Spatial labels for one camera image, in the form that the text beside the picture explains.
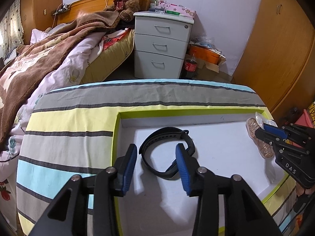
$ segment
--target screw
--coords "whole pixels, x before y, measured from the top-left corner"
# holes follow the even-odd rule
[[[198,171],[198,173],[203,174],[203,173],[207,172],[207,169],[205,167],[199,167],[199,168],[197,168],[197,171]]]
[[[73,176],[71,177],[71,180],[75,182],[75,181],[78,181],[80,178],[81,178],[80,175],[75,174],[75,175],[73,175]]]
[[[233,175],[232,178],[234,181],[241,181],[242,180],[242,177],[238,174]]]
[[[106,169],[106,173],[108,173],[108,174],[111,174],[111,173],[114,173],[114,172],[116,172],[116,168],[114,168],[114,167],[108,167]]]

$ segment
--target nightstand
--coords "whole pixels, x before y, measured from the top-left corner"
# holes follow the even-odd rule
[[[134,16],[134,76],[178,79],[194,20],[151,11]]]

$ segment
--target pink tissue box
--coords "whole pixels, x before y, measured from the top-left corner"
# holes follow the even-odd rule
[[[191,10],[187,7],[183,7],[182,5],[170,4],[168,6],[167,10],[179,12],[180,14],[182,14],[186,17],[190,17],[190,18],[195,18],[195,16],[196,16],[196,11]]]

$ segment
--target yellow mattress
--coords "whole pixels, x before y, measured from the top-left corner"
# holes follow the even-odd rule
[[[100,56],[86,68],[80,84],[104,81],[108,75],[129,57],[133,50],[133,36],[134,30],[131,30],[122,39],[104,50]]]

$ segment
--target brown teddy bear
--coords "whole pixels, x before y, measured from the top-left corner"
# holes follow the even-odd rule
[[[106,7],[104,11],[119,11],[121,20],[133,20],[133,14],[140,10],[139,0],[114,0],[114,4]]]

